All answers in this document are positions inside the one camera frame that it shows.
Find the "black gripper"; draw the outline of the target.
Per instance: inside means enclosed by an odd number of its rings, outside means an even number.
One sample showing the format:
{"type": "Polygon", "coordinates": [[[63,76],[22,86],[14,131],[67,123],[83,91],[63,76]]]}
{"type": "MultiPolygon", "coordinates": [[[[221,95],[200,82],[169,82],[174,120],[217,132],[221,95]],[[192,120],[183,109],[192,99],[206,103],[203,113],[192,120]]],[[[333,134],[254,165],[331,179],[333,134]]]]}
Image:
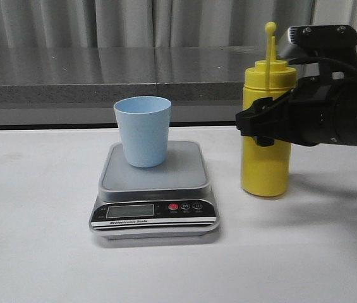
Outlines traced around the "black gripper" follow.
{"type": "Polygon", "coordinates": [[[328,57],[300,57],[291,64],[318,64],[318,75],[292,91],[259,98],[236,114],[236,127],[261,147],[275,140],[304,146],[357,146],[357,66],[328,57]]]}

